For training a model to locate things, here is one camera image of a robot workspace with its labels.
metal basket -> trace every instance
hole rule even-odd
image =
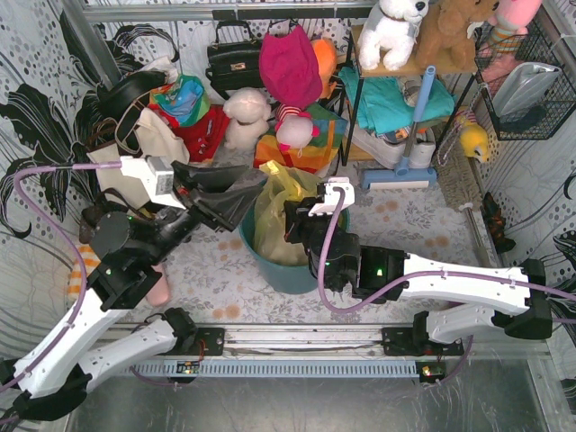
[[[544,96],[529,108],[511,112],[499,117],[492,104],[492,97],[498,92],[508,75],[486,82],[488,90],[482,95],[494,130],[501,141],[505,140],[548,140],[570,117],[576,108],[576,90],[562,69],[558,58],[551,50],[551,42],[536,23],[528,26],[528,35],[513,36],[496,44],[488,45],[490,28],[483,29],[481,48],[477,52],[476,80],[483,83],[482,72],[494,61],[503,56],[513,56],[519,61],[537,61],[561,68],[562,73],[555,79]]]

white stuffed dog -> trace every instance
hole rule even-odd
[[[420,23],[428,13],[428,0],[379,0],[368,15],[358,41],[362,69],[376,69],[380,48],[388,52],[382,63],[397,70],[410,58]]]
[[[260,135],[268,131],[267,120],[272,109],[263,94],[255,88],[245,87],[224,103],[224,113],[231,118],[226,129],[228,149],[250,150]]]

black handbag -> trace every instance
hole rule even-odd
[[[244,27],[248,31],[248,40],[220,43],[219,30],[222,27]],[[219,22],[216,26],[216,41],[206,49],[210,65],[206,69],[206,76],[211,87],[224,99],[229,98],[227,90],[264,87],[258,67],[261,48],[262,42],[254,37],[247,22]]]

black wire basket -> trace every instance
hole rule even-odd
[[[479,84],[486,83],[482,91],[488,113],[499,140],[548,140],[570,117],[576,108],[576,90],[552,51],[552,44],[543,30],[535,23],[528,26],[528,35],[513,36],[489,44],[490,30],[482,29],[480,49],[476,54]],[[558,67],[560,74],[544,95],[531,106],[499,117],[492,98],[509,77],[510,65],[516,62],[534,61]],[[504,70],[506,75],[499,76]]]

yellow plastic bag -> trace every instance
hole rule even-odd
[[[320,178],[298,168],[286,168],[273,160],[260,166],[260,170],[268,174],[268,181],[254,208],[254,250],[262,258],[281,266],[306,266],[308,258],[304,246],[284,240],[284,202],[315,196]]]

